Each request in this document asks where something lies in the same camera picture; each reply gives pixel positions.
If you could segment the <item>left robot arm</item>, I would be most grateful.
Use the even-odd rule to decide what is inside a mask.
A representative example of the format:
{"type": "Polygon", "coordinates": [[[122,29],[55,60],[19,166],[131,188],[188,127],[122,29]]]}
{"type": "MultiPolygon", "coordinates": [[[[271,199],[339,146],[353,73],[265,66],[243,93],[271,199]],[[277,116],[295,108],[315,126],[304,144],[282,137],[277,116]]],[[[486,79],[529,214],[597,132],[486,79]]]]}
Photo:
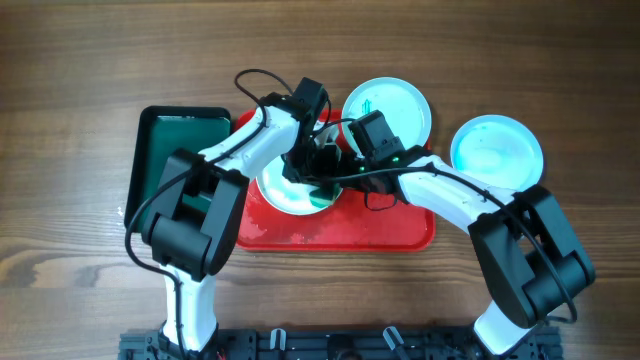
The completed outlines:
{"type": "Polygon", "coordinates": [[[248,187],[276,158],[288,180],[317,181],[314,127],[328,102],[324,86],[304,78],[284,95],[258,99],[253,118],[221,143],[199,153],[179,148],[167,159],[158,189],[133,215],[143,222],[151,271],[168,283],[161,353],[214,357],[214,282],[235,247],[248,187]]]}

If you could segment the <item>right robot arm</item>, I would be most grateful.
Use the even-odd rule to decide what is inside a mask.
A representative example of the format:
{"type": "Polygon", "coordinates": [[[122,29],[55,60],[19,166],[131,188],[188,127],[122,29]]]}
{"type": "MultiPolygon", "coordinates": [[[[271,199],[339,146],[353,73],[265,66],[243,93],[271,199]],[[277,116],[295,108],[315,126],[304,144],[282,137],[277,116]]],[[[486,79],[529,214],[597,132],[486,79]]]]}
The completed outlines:
{"type": "Polygon", "coordinates": [[[539,184],[518,191],[464,174],[421,146],[406,148],[384,115],[347,121],[364,159],[345,187],[390,194],[465,231],[492,302],[472,326],[493,356],[512,353],[561,305],[594,283],[595,267],[557,199],[539,184]]]}

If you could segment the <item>green yellow sponge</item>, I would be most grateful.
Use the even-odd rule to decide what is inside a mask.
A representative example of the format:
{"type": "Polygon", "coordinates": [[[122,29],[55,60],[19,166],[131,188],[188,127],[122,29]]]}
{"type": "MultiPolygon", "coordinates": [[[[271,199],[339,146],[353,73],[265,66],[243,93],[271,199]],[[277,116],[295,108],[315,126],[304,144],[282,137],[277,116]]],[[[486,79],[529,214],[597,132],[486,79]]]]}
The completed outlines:
{"type": "Polygon", "coordinates": [[[309,200],[314,207],[326,208],[331,206],[339,195],[339,190],[334,185],[317,187],[309,193],[309,200]]]}

